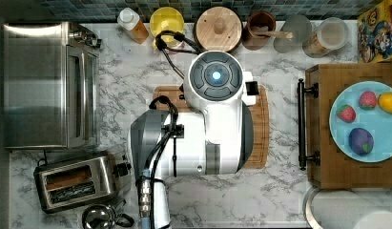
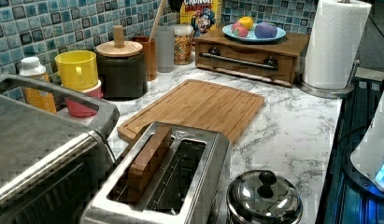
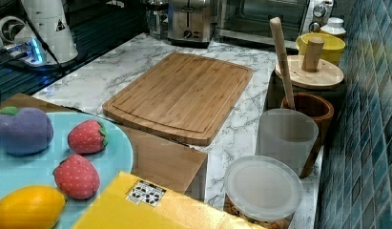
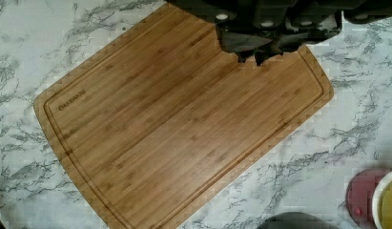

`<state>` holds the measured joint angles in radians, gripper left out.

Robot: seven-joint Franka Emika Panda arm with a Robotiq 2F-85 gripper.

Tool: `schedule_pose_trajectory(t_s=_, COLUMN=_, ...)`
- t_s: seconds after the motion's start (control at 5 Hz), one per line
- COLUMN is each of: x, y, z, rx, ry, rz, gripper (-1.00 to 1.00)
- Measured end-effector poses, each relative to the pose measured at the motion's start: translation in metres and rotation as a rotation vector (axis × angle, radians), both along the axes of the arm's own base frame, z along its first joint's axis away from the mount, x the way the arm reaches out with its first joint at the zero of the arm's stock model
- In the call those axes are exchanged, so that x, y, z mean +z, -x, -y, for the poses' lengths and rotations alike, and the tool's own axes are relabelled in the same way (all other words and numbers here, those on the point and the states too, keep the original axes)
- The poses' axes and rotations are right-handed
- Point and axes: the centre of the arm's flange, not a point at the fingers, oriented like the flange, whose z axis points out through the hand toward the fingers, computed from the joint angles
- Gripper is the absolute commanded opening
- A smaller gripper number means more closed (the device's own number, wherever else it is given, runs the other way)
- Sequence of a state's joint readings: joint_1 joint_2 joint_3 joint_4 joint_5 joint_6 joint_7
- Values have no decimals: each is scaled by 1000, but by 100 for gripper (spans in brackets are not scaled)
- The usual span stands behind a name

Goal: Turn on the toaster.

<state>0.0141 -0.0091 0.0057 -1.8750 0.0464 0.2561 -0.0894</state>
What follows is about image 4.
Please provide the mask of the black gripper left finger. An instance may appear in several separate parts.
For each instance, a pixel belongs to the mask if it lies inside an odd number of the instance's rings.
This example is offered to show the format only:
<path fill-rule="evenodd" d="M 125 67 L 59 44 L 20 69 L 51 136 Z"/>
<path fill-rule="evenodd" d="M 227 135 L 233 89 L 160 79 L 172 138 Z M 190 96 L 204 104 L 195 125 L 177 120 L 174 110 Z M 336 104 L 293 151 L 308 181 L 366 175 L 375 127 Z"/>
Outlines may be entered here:
<path fill-rule="evenodd" d="M 272 42 L 272 39 L 259 35 L 232 32 L 220 27 L 217 27 L 217 40 L 224 52 L 237 56 L 238 62 L 245 62 L 255 55 L 259 48 Z"/>

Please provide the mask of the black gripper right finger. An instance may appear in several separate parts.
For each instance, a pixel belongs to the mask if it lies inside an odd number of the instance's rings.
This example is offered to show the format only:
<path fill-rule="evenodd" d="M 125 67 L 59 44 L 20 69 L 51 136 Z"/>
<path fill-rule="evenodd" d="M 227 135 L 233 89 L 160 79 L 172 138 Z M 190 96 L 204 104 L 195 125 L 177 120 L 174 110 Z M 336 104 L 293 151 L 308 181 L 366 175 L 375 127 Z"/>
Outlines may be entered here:
<path fill-rule="evenodd" d="M 260 66 L 273 56 L 283 55 L 285 52 L 295 52 L 307 42 L 308 37 L 308 32 L 277 34 L 272 37 L 265 37 L 258 34 L 258 38 L 262 40 L 262 44 L 254 50 L 256 64 Z"/>

